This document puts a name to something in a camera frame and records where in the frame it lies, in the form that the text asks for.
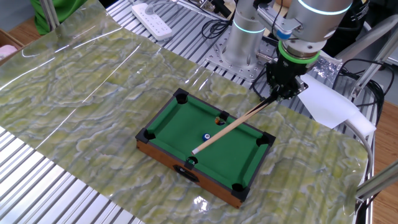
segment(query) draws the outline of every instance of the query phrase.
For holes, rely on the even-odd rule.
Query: green cloth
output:
[[[58,20],[63,22],[72,13],[76,11],[87,0],[53,0],[55,12],[57,12]],[[35,25],[40,35],[50,32],[50,27],[45,20],[44,11],[39,0],[30,0],[35,9]]]
[[[148,127],[148,132],[156,136],[150,141],[185,161],[203,143],[203,134],[214,136],[235,121],[228,117],[225,125],[218,126],[215,118],[219,115],[218,110],[191,96],[182,105],[173,100]],[[198,153],[195,168],[230,189],[233,184],[247,187],[268,147],[256,144],[261,136],[259,131],[241,124]]]

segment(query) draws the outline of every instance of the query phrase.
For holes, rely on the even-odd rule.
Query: pool cue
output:
[[[213,137],[211,137],[209,140],[205,141],[202,143],[200,146],[195,148],[191,153],[194,156],[198,152],[204,150],[207,146],[210,144],[214,143],[215,141],[219,140],[219,138],[223,137],[225,134],[228,132],[232,131],[234,128],[238,127],[240,124],[243,122],[247,121],[249,118],[254,116],[256,113],[258,113],[260,110],[264,109],[266,106],[270,105],[272,102],[274,102],[277,99],[277,97],[270,96],[263,102],[259,103],[257,106],[246,112],[243,116],[229,124],[227,127],[222,129],[220,132],[215,134]]]

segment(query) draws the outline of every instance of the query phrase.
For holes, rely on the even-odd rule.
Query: blue ball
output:
[[[207,141],[207,140],[210,139],[210,137],[211,136],[208,133],[205,133],[201,138],[202,138],[203,141]]]

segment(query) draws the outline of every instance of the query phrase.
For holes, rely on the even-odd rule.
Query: white power strip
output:
[[[145,13],[147,7],[146,3],[137,4],[132,7],[132,13],[158,41],[166,40],[173,36],[170,27],[156,13],[152,15]]]

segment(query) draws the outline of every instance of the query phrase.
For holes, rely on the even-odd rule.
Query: green marble surface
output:
[[[89,0],[0,67],[0,126],[145,223],[352,222],[366,151],[277,104],[248,122],[277,140],[239,210],[138,151],[134,136],[179,87],[234,116],[258,104]]]

